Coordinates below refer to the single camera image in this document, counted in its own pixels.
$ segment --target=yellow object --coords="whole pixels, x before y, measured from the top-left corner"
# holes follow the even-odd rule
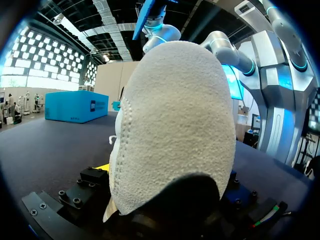
[[[94,167],[94,169],[102,169],[109,172],[109,163],[106,165]]]

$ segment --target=fuzzy white fabric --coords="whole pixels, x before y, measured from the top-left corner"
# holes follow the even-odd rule
[[[235,124],[226,75],[208,50],[184,41],[150,50],[125,88],[115,130],[109,180],[121,214],[192,173],[210,175],[223,195]]]

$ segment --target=black table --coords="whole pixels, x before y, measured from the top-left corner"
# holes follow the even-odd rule
[[[46,191],[58,198],[88,166],[109,162],[116,112],[84,124],[37,119],[0,133],[0,160],[16,201],[30,192]],[[312,181],[295,169],[242,142],[236,143],[233,169],[240,183],[298,210]],[[288,218],[277,224],[283,227]]]

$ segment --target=blue strap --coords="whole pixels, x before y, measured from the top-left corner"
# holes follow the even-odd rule
[[[156,0],[146,0],[144,2],[143,6],[141,8],[141,11],[140,11],[140,15],[138,17],[138,21],[136,22],[136,26],[135,26],[132,40],[138,39],[138,36],[139,36],[140,32],[142,31],[142,29],[148,19],[150,10],[153,7],[153,5],[155,4],[155,1]]]

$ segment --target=cyan box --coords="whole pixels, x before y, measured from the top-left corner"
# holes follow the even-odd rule
[[[83,124],[108,115],[109,96],[91,91],[45,94],[45,119]]]

